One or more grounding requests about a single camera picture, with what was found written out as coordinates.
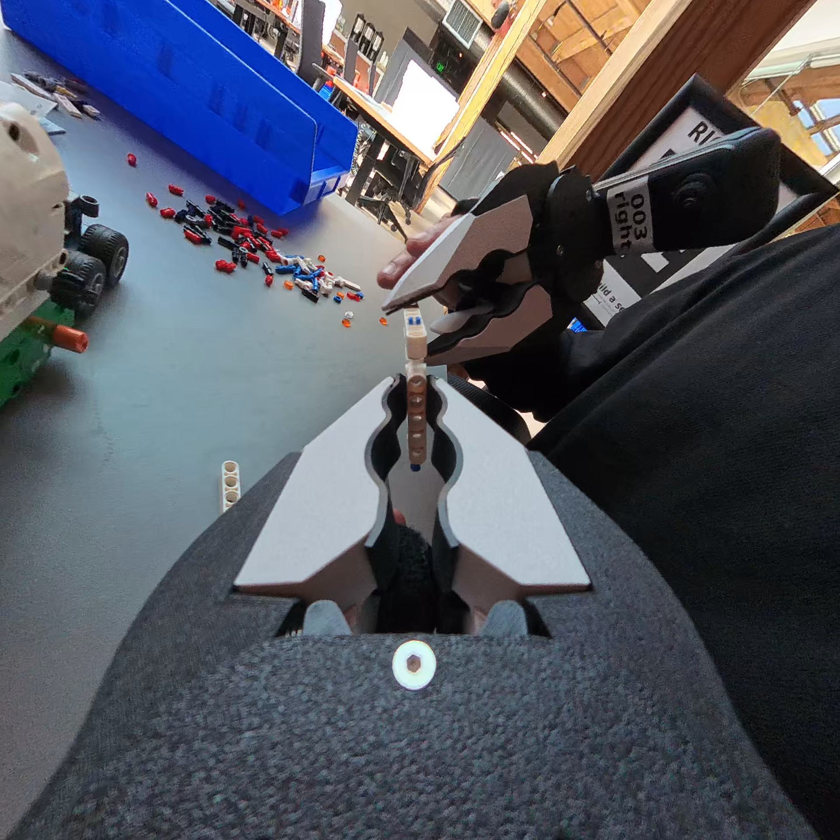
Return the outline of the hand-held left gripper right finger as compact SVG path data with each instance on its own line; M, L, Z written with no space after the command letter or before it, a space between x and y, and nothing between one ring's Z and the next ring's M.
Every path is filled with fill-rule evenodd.
M475 634L475 614L488 617L500 602L590 590L524 444L436 376L427 422L442 481L430 549L436 632Z

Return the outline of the black framed marker sign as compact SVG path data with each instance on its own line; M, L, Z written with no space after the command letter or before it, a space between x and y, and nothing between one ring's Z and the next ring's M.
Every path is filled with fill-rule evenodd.
M635 172L671 154L695 151L721 137L758 124L699 75L694 75L660 110L603 174ZM602 330L615 315L650 293L700 272L725 256L736 256L787 235L838 196L838 188L799 155L782 146L776 213L755 236L741 243L611 258L597 291L584 302L580 321Z

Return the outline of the white and green lego truck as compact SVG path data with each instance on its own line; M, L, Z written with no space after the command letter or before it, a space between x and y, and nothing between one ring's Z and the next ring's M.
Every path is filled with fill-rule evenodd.
M78 324L115 288L129 240L101 224L98 201L70 191L48 132L25 105L1 107L1 405L14 399L53 350L88 349Z

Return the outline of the white lego beam assembly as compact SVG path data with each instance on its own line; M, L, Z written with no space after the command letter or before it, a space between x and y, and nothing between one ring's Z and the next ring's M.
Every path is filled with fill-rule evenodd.
M405 308L406 445L412 472L427 459L427 331L418 307Z

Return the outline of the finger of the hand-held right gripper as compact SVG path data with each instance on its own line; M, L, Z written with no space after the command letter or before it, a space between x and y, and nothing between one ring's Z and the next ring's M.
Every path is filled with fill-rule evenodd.
M481 262L493 254L501 253L506 260L524 251L531 227L532 210L525 195L480 214L457 217L402 274L382 311L391 314L427 298L455 309L465 295L457 280L477 278Z
M426 362L461 364L506 354L552 318L551 295L540 284L511 286L494 308L452 312L436 322Z

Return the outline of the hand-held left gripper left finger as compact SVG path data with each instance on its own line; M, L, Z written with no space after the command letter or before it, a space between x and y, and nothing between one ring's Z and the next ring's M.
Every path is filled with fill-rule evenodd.
M402 425L403 376L387 376L300 452L234 578L238 594L332 602L355 634L376 631L398 565L388 478Z

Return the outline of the thick wooden post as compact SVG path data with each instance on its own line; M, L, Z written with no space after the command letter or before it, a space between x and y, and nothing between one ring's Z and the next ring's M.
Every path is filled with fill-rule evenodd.
M727 93L813 1L653 1L538 162L600 177L695 74Z

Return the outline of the pile of small lego pins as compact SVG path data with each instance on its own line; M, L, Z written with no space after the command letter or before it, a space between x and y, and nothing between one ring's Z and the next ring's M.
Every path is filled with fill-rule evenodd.
M259 312L295 303L343 333L395 324L376 301L379 240L339 199L278 217L215 177L140 154L137 143L120 160L119 207L141 213L129 231L130 289L163 284L199 301L231 293L236 302L255 298Z

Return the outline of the pile of flat lego plates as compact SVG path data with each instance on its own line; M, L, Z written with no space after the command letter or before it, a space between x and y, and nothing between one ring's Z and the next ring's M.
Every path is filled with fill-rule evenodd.
M96 121L101 119L101 112L89 99L88 86L78 79L44 76L34 70L11 73L9 76L19 87L53 101L71 116L84 115Z

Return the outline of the white board panel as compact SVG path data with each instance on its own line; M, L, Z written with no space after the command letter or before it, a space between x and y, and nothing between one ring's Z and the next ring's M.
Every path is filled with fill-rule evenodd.
M459 105L439 78L427 67L409 61L391 109L390 123L411 144L432 160L442 132L455 117Z

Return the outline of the wooden office desk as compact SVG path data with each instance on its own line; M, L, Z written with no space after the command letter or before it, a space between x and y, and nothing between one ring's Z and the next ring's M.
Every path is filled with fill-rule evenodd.
M371 178L375 164L380 159L380 154L386 144L396 151L409 153L421 165L426 167L434 165L434 153L421 150L403 131L398 129L393 122L392 112L386 106L363 94L360 89L341 77L334 77L332 82L336 92L350 101L351 105L360 113L362 120L374 132L369 150L366 152L353 183L346 193L345 199L348 203L354 206L358 205L363 189Z

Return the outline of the blue plastic bin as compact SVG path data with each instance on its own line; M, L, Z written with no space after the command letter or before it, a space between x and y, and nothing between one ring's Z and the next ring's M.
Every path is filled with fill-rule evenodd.
M10 1L3 21L278 215L345 182L352 121L209 2Z

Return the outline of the black office chair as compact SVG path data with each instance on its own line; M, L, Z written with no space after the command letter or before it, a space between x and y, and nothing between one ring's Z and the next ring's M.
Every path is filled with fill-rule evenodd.
M406 241L406 227L412 223L420 181L417 157L389 144L383 153L378 153L356 206Z

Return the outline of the person's right hand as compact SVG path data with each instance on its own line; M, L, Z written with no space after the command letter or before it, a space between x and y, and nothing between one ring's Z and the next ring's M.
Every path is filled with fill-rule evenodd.
M393 289L408 269L459 219L459 216L448 214L422 233L409 237L402 250L377 273L377 285L382 289Z

